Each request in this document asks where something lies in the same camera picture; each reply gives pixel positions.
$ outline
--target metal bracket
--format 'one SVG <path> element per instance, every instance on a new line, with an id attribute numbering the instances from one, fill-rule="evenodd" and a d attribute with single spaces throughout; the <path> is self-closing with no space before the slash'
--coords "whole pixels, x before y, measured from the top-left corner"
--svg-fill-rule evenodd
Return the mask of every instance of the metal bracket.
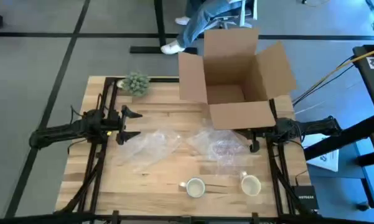
<path id="1" fill-rule="evenodd" d="M 182 216 L 181 222 L 186 224 L 192 224 L 192 217 L 190 215 Z"/>
<path id="2" fill-rule="evenodd" d="M 119 218 L 119 211 L 115 210 L 112 213 L 112 220 L 111 224 L 120 224 L 122 222 L 121 218 Z"/>
<path id="3" fill-rule="evenodd" d="M 259 215 L 256 212 L 251 213 L 251 222 L 250 224 L 259 224 Z"/>

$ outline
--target leg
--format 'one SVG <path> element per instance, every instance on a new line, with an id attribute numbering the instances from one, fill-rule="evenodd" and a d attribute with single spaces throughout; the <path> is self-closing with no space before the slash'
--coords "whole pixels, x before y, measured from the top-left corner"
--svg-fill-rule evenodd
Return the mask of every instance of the leg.
<path id="1" fill-rule="evenodd" d="M 157 33 L 159 34 L 159 45 L 163 46 L 163 45 L 166 45 L 166 33 L 164 31 L 162 0 L 154 0 L 154 4 L 155 4 Z"/>
<path id="2" fill-rule="evenodd" d="M 191 18 L 202 5 L 203 0 L 187 0 L 187 6 L 185 7 L 185 16 Z"/>
<path id="3" fill-rule="evenodd" d="M 241 7 L 241 2 L 230 4 L 227 0 L 205 1 L 177 37 L 179 45 L 183 48 L 188 47 L 205 29 L 211 18 L 239 7 Z"/>

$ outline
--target white paper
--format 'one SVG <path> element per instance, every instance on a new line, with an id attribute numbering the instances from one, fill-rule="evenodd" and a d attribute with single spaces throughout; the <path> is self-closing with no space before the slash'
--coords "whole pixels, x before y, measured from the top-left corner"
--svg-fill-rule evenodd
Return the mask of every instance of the white paper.
<path id="1" fill-rule="evenodd" d="M 328 136 L 325 136 L 323 134 L 311 134 L 306 136 L 302 145 L 303 147 L 308 147 L 327 137 Z M 339 170 L 339 150 L 336 149 L 322 156 L 310 159 L 309 161 L 307 161 L 307 163 L 310 165 L 321 167 L 323 169 L 337 172 Z"/>

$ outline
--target chair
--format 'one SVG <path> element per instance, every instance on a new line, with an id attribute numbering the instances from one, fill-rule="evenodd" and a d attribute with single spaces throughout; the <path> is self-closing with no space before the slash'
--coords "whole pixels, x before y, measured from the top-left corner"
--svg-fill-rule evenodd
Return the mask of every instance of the chair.
<path id="1" fill-rule="evenodd" d="M 241 0 L 241 3 L 242 7 L 240 9 L 232 9 L 212 18 L 205 30 L 216 26 L 228 29 L 228 25 L 251 28 L 252 25 L 247 23 L 245 19 L 257 19 L 257 0 L 252 0 L 248 4 L 246 4 L 246 0 Z"/>

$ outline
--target yellow cable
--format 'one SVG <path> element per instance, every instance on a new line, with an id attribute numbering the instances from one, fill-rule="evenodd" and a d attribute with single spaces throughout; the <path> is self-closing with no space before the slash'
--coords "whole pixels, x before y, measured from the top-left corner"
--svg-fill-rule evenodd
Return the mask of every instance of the yellow cable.
<path id="1" fill-rule="evenodd" d="M 317 85 L 321 84 L 322 82 L 324 82 L 327 78 L 329 78 L 331 75 L 333 75 L 335 72 L 339 71 L 341 68 L 344 68 L 346 65 L 350 64 L 350 63 L 354 63 L 356 62 L 357 60 L 361 60 L 365 57 L 368 57 L 368 56 L 371 56 L 374 54 L 374 51 L 371 51 L 371 52 L 368 52 L 366 53 L 365 55 L 361 55 L 355 59 L 352 59 L 352 60 L 349 60 L 349 61 L 346 61 L 345 63 L 343 63 L 342 65 L 340 65 L 339 67 L 337 67 L 335 70 L 331 71 L 328 75 L 324 76 L 323 78 L 321 78 L 316 84 L 312 85 L 307 91 L 305 91 L 303 94 L 301 94 L 299 97 L 297 97 L 295 100 L 298 100 L 299 98 L 301 98 L 302 96 L 304 96 L 305 94 L 307 94 L 308 92 L 312 91 L 313 89 L 316 88 Z"/>

